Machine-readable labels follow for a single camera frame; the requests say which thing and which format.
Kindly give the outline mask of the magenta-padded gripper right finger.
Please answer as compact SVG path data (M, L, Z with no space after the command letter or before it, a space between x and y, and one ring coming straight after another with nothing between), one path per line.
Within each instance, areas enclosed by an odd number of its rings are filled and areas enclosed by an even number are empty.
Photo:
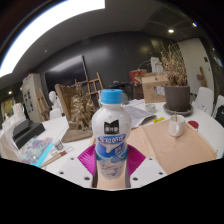
M128 146L125 171L127 188L139 188L166 176L166 172L153 157L145 157L133 146Z

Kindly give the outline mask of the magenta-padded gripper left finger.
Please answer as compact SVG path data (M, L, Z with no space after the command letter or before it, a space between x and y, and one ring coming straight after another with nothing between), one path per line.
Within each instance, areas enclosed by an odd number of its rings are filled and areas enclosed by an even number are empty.
M70 156L59 168L58 175L81 187L92 188L96 170L95 146L92 145L78 157Z

